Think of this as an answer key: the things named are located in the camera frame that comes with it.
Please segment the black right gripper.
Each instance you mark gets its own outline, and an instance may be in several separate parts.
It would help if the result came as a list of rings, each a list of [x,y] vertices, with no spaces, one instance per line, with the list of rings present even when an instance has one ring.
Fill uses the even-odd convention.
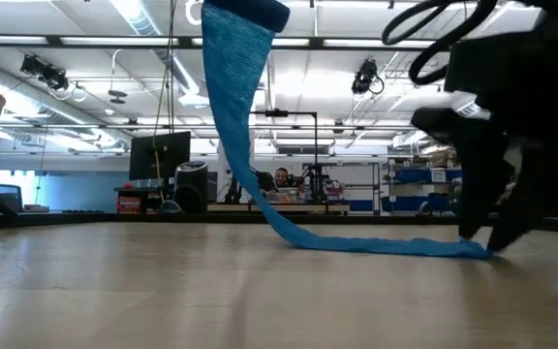
[[[501,252],[545,215],[558,216],[558,1],[538,1],[529,31],[467,39],[494,10],[480,1],[445,37],[449,91],[474,93],[490,119],[419,108],[411,123],[455,149],[462,168],[458,233],[472,238],[490,210],[487,249]]]

